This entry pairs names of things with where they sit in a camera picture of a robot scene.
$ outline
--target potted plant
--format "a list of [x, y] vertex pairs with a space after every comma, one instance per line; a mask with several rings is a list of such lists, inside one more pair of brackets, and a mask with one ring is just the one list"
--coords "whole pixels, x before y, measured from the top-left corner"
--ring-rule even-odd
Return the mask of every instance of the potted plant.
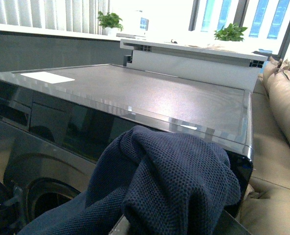
[[215, 30], [214, 36], [216, 40], [233, 42], [242, 42], [244, 40], [242, 36], [247, 27], [239, 27], [236, 23], [230, 23], [226, 28], [223, 27], [220, 30]]
[[101, 11], [98, 12], [97, 19], [100, 21], [100, 26], [105, 30], [106, 35], [115, 36], [118, 30], [123, 30], [122, 20], [117, 14], [108, 12], [104, 15]]

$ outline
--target window blind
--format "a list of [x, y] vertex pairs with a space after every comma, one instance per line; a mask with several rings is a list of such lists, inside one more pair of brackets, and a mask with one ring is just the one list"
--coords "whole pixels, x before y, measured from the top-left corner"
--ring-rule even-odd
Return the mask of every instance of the window blind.
[[0, 24], [101, 34], [111, 0], [0, 0]]

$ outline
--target blue towel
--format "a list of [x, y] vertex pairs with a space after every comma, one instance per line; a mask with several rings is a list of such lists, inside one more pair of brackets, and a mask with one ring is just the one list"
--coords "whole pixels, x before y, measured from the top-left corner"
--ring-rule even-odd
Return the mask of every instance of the blue towel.
[[122, 213], [141, 235], [210, 235], [224, 206], [239, 200], [221, 147], [136, 126], [106, 148], [87, 191], [18, 235], [106, 235]]

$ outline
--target sofa cushion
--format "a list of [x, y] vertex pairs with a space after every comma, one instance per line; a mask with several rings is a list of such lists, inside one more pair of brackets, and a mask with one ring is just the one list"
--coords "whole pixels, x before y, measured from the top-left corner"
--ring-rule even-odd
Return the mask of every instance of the sofa cushion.
[[259, 198], [248, 198], [240, 214], [241, 224], [252, 234], [290, 234], [290, 190], [273, 189]]
[[253, 172], [250, 184], [257, 192], [290, 189], [290, 146], [278, 127], [266, 95], [252, 94]]
[[264, 87], [267, 87], [268, 79], [281, 67], [282, 60], [277, 61], [272, 56], [270, 56], [269, 61], [265, 68], [263, 69], [263, 84]]
[[283, 72], [283, 71], [290, 71], [290, 62], [288, 60], [286, 60], [285, 62], [283, 62], [282, 65], [281, 65], [281, 67], [280, 67], [280, 69], [277, 70], [277, 71], [275, 71], [275, 73], [272, 74], [268, 78], [267, 87], [266, 87], [267, 93], [270, 92], [271, 85], [274, 82], [274, 80], [276, 79], [276, 74], [277, 73], [280, 73], [280, 72]]
[[258, 74], [258, 78], [257, 78], [256, 84], [254, 86], [253, 92], [259, 93], [259, 94], [266, 94], [266, 89], [264, 88], [264, 85], [263, 85], [263, 74], [262, 73]]
[[290, 71], [278, 73], [269, 91], [274, 117], [290, 143]]

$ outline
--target gray wall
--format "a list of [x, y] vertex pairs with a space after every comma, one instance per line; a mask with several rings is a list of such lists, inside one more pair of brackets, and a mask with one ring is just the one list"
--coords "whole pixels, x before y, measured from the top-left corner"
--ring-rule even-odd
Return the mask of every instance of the gray wall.
[[0, 34], [0, 72], [95, 64], [123, 65], [115, 41]]

